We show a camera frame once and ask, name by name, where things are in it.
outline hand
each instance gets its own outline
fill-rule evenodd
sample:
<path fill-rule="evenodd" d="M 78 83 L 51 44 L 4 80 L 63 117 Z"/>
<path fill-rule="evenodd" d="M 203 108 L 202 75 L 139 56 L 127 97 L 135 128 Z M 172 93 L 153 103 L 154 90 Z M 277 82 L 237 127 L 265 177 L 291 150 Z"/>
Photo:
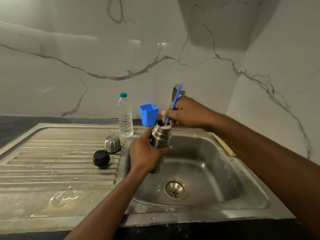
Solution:
<path fill-rule="evenodd" d="M 131 170 L 145 177 L 157 165 L 157 161 L 172 150 L 172 146 L 155 149 L 149 142 L 153 127 L 148 128 L 130 148 Z"/>
<path fill-rule="evenodd" d="M 163 123 L 169 117 L 170 125 L 175 125 L 178 122 L 186 127 L 207 130 L 214 116 L 214 111 L 187 96 L 179 97 L 174 106 L 175 110 L 171 110 L 171 107 L 172 104 L 166 111 L 162 111 Z"/>

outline plastic water bottle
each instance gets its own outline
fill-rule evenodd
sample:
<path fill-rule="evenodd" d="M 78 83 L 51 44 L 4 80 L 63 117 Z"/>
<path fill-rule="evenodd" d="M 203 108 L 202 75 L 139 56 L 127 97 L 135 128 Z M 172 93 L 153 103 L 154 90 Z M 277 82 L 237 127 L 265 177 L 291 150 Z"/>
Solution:
<path fill-rule="evenodd" d="M 127 98 L 126 92 L 120 93 L 118 102 L 119 130 L 121 137 L 128 138 L 134 134 L 134 124 L 132 122 L 132 106 Z"/>

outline countertop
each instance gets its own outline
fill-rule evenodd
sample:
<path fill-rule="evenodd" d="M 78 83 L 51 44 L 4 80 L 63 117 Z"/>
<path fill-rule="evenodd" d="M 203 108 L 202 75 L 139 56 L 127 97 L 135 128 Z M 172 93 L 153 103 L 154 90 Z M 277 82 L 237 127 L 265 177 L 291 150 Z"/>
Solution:
<path fill-rule="evenodd" d="M 26 116 L 6 116 L 0 115 L 0 148 L 22 135 L 38 123 L 62 123 L 62 124 L 98 124 L 105 125 L 111 124 L 116 125 L 118 123 L 117 119 L 94 119 L 94 118 L 65 118 L 65 117 L 26 117 Z M 141 125 L 141 120 L 133 120 L 134 125 Z M 170 238 L 173 236 L 184 236 L 185 238 L 195 237 L 197 229 L 200 232 L 205 231 L 208 234 L 213 231 L 217 226 L 223 226 L 223 229 L 228 229 L 230 226 L 232 229 L 237 230 L 238 234 L 242 234 L 243 231 L 248 233 L 247 239 L 269 239 L 265 238 L 267 236 L 292 236 L 290 239 L 306 239 L 306 231 L 301 227 L 301 224 L 296 219 L 282 219 L 282 220 L 237 220 L 237 221 L 226 221 L 226 222 L 212 222 L 212 223 L 180 223 L 180 224 L 165 224 L 156 226 L 140 226 L 131 227 L 130 229 L 119 228 L 116 234 L 117 239 L 125 239 L 126 236 L 130 237 L 141 237 L 148 236 L 149 234 L 155 233 L 156 236 L 162 236 L 163 238 Z M 187 234 L 182 233 L 182 229 L 187 230 Z M 54 239 L 62 239 L 67 231 L 55 232 L 57 234 Z M 23 238 L 33 239 L 36 238 L 35 233 L 26 234 L 5 234 L 0 235 L 0 238 L 5 237 L 5 239 L 19 239 L 19 236 Z M 53 237 L 51 233 L 39 233 L 38 237 L 47 239 L 49 235 Z"/>

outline brush handle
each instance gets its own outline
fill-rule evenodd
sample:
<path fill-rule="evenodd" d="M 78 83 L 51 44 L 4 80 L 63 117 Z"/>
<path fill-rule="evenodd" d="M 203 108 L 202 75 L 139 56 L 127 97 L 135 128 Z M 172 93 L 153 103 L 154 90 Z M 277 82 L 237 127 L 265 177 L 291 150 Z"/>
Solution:
<path fill-rule="evenodd" d="M 180 87 L 178 88 L 176 97 L 174 98 L 174 101 L 173 101 L 173 103 L 172 103 L 171 110 L 174 110 L 174 106 L 176 105 L 176 102 L 177 102 L 177 100 L 178 100 L 178 98 L 179 98 L 179 94 L 180 94 L 181 88 L 182 88 L 182 84 L 181 84 Z M 169 124 L 169 123 L 170 123 L 170 118 L 167 118 L 167 119 L 165 120 L 165 123 L 166 123 L 166 124 Z"/>

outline black countertop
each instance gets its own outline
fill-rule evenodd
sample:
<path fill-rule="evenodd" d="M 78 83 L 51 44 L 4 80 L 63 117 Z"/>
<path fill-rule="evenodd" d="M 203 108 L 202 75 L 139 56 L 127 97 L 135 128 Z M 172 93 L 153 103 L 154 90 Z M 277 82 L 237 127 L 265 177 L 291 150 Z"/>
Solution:
<path fill-rule="evenodd" d="M 35 117 L 0 115 L 0 148 L 38 123 L 113 124 L 118 119 Z M 133 120 L 141 125 L 141 120 Z M 63 239 L 69 231 L 3 234 L 0 239 Z M 312 239 L 296 219 L 257 219 L 212 223 L 179 223 L 119 227 L 115 239 Z"/>

